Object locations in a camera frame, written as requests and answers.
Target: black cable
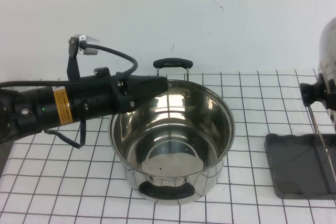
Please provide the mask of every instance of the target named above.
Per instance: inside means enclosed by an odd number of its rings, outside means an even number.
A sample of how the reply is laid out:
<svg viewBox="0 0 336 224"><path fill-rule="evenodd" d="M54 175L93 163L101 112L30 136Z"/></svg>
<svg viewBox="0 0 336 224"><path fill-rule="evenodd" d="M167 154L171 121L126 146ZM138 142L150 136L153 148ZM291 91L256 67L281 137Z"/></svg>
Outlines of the black cable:
<svg viewBox="0 0 336 224"><path fill-rule="evenodd" d="M132 58L129 55L126 55L122 52L113 50L108 47L103 47L99 45L93 45L93 44L87 44L86 41L81 41L80 42L80 48L85 49L85 48L94 48L98 50L102 50L105 52L109 52L111 54L117 55L125 60L130 61L133 63L133 66L122 72L122 73L117 73L114 76L109 76L109 77L102 77L102 78L97 78L94 80L79 80L79 81L6 81L6 82L1 82L0 83L0 88L7 88L7 87L35 87L35 86L85 86L85 85L93 85L93 84L104 84L104 83L109 83L113 80L121 80L126 77L128 77L131 73L136 71L138 68L138 62Z"/></svg>

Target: white grid tablecloth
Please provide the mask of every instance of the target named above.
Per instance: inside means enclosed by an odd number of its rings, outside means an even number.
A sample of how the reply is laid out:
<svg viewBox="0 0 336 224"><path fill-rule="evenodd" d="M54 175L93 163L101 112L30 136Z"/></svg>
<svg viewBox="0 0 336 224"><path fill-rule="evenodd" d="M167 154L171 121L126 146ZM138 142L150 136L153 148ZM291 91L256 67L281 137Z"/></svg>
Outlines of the white grid tablecloth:
<svg viewBox="0 0 336 224"><path fill-rule="evenodd" d="M268 133L313 133L298 86L315 83L314 70L191 74L190 81L221 95L236 121L222 175L205 197L182 206L142 199L110 146L109 119L98 118L87 122L80 150L44 133L14 143L0 179L0 223L336 223L334 200L276 197L264 148ZM320 130L334 133L324 107L312 108ZM78 127L58 130L78 140Z"/></svg>

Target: yellow warning label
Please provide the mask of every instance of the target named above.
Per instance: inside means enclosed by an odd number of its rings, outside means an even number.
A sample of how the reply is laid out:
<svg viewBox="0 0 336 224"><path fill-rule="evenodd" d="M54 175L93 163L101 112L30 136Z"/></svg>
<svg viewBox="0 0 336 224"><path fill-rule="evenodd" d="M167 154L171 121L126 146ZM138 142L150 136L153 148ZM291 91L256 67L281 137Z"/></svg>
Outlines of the yellow warning label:
<svg viewBox="0 0 336 224"><path fill-rule="evenodd" d="M72 123L70 104L65 87L53 87L53 90L61 125Z"/></svg>

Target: pot handle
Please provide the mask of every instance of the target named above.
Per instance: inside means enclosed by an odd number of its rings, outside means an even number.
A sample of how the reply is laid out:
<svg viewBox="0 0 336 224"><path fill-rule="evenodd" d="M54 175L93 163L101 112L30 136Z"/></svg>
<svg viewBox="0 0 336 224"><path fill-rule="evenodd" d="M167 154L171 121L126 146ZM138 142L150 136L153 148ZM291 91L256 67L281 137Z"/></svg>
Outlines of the pot handle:
<svg viewBox="0 0 336 224"><path fill-rule="evenodd" d="M153 62L153 66L156 68L156 75L159 76L160 68L184 68L187 70L187 81L189 81L189 69L192 68L194 63L191 60L185 60L181 58L165 58L156 60Z"/></svg>
<svg viewBox="0 0 336 224"><path fill-rule="evenodd" d="M178 200L188 198L195 194L195 187L190 183L181 186L155 186L149 181L142 182L139 192L154 199Z"/></svg>

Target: white wall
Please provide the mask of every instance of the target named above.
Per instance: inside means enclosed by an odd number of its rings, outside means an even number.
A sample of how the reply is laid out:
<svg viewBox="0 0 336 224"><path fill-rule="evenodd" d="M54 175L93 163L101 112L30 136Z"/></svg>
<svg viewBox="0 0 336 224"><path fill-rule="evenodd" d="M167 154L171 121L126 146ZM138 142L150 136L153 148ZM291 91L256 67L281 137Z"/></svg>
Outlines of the white wall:
<svg viewBox="0 0 336 224"><path fill-rule="evenodd" d="M77 33L137 58L139 74L164 57L193 60L191 72L312 68L334 16L336 0L0 0L0 79L64 76ZM85 75L129 66L79 58Z"/></svg>

